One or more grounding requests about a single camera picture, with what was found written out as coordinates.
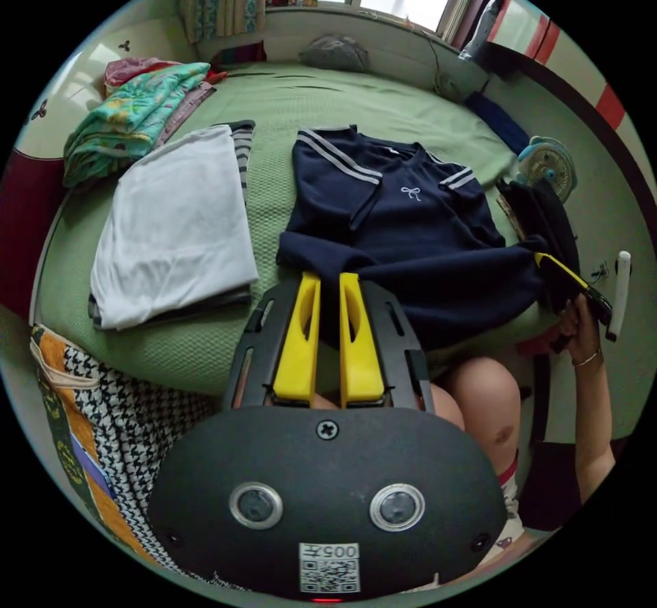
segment window sill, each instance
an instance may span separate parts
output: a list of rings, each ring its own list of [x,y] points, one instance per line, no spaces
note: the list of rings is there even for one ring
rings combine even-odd
[[[360,18],[361,20],[370,20],[374,22],[382,22],[397,29],[403,29],[415,36],[421,36],[429,40],[433,44],[442,47],[453,54],[460,54],[461,51],[450,45],[449,43],[439,38],[435,31],[425,29],[419,25],[411,24],[409,27],[405,20],[397,18],[389,13],[381,13],[372,9],[365,9],[360,7],[351,6],[350,4],[343,4],[339,2],[319,2],[317,6],[271,6],[265,9],[268,15],[285,12],[315,12],[315,13],[328,13],[333,15],[344,15],[353,18]]]

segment gray bag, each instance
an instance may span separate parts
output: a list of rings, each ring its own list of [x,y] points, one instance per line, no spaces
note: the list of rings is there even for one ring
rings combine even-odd
[[[368,53],[353,38],[326,34],[314,40],[299,60],[306,66],[344,72],[367,72]]]

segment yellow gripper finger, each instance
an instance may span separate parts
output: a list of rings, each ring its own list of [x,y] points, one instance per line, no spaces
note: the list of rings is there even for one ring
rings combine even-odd
[[[312,407],[319,338],[320,280],[304,273],[276,370],[274,394],[278,400]]]
[[[541,264],[547,262],[546,266],[552,262],[555,266],[561,268],[564,272],[568,273],[574,280],[576,280],[583,289],[588,289],[589,285],[579,277],[579,275],[573,273],[568,266],[564,266],[559,260],[555,259],[551,254],[546,254],[544,252],[535,252],[534,259],[536,260],[537,265],[541,268]]]
[[[383,398],[383,379],[358,275],[340,275],[340,397],[342,407]]]

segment bed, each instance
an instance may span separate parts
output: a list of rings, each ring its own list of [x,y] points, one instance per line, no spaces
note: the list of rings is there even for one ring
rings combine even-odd
[[[275,263],[279,234],[294,205],[290,150],[301,126],[357,124],[368,135],[418,141],[446,161],[471,166],[486,187],[498,230],[507,244],[517,235],[496,202],[495,180],[513,174],[515,157],[491,129],[465,107],[372,75],[317,70],[299,64],[258,63],[240,67],[218,86],[174,134],[219,122],[254,120],[248,166],[247,213],[259,281],[253,305],[279,280]],[[46,327],[96,359],[135,378],[172,388],[221,395],[233,350],[250,309],[226,308],[187,321],[152,323],[123,332],[95,330],[87,314],[90,271],[109,213],[116,179],[72,194],[62,209],[45,254],[36,300]],[[491,353],[545,332],[554,317],[537,304],[514,321],[449,350],[428,352],[439,366],[455,354]],[[318,391],[338,383],[337,352],[323,347]]]

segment blue cloth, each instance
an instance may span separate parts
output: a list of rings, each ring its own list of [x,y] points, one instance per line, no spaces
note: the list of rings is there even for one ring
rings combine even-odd
[[[297,201],[277,261],[322,280],[329,345],[342,272],[392,291],[429,350],[499,327],[538,298],[534,251],[545,242],[506,247],[472,169],[355,126],[300,130],[292,162]]]
[[[465,106],[479,116],[516,156],[529,145],[527,132],[502,107],[481,93],[469,95],[465,100]]]

